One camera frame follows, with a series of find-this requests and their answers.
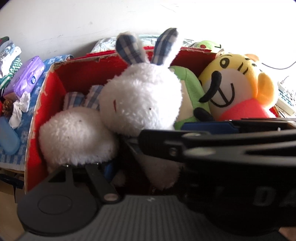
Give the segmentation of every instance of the red cardboard box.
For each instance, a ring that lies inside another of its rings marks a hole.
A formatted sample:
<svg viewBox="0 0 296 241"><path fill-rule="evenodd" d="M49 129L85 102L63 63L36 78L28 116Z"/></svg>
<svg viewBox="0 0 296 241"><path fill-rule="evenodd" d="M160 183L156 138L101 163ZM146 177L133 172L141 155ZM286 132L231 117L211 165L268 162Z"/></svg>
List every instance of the red cardboard box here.
<svg viewBox="0 0 296 241"><path fill-rule="evenodd" d="M151 59L153 47L145 49ZM183 47L172 65L186 67L199 76L215 56L215 53ZM28 136L25 164L26 192L48 175L39 147L38 131L42 124L62 110L65 94L79 91L86 95L92 85L105 84L108 79L120 75L126 67L126 63L115 51L89 54L82 58L55 63L50 67L37 99Z"/></svg>

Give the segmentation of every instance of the tiger plush ear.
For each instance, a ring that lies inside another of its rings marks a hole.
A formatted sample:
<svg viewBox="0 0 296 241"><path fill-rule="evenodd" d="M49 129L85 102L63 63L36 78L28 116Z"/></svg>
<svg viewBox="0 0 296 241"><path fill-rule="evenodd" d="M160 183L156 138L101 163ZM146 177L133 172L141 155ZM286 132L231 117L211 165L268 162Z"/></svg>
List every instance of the tiger plush ear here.
<svg viewBox="0 0 296 241"><path fill-rule="evenodd" d="M245 56L247 56L248 58L250 58L254 62L259 62L259 57L255 54L247 53L247 54L245 54Z"/></svg>
<svg viewBox="0 0 296 241"><path fill-rule="evenodd" d="M265 74L260 73L258 76L258 95L257 100L264 108L271 108L277 102L279 96L279 89L271 80L271 78Z"/></svg>

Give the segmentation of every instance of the bunny head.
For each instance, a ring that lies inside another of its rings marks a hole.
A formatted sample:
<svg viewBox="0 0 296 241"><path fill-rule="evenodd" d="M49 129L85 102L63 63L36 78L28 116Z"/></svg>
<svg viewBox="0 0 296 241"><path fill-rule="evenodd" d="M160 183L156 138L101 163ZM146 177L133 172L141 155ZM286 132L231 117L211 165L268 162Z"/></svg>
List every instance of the bunny head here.
<svg viewBox="0 0 296 241"><path fill-rule="evenodd" d="M168 67L183 39L176 28L159 36L151 62L137 37L120 34L116 51L129 65L99 95L103 123L113 132L136 137L143 129L173 129L182 102L180 80Z"/></svg>

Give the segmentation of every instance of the purple package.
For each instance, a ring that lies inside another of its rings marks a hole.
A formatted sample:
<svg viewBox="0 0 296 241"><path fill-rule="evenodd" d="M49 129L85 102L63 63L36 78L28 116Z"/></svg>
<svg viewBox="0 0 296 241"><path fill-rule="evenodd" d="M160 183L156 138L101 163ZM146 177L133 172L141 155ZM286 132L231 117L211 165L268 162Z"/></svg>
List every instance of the purple package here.
<svg viewBox="0 0 296 241"><path fill-rule="evenodd" d="M44 71L44 63L39 56L25 62L15 73L3 93L5 99L19 100L24 92L31 93Z"/></svg>

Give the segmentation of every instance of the black eye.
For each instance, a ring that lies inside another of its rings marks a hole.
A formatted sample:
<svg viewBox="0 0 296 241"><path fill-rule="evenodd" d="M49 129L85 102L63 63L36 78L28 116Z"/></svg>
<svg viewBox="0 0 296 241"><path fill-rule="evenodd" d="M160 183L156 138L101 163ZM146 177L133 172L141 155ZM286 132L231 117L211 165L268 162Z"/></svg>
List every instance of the black eye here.
<svg viewBox="0 0 296 241"><path fill-rule="evenodd" d="M229 65L229 58L223 58L220 60L220 66L223 68L223 69L226 69L227 66Z"/></svg>

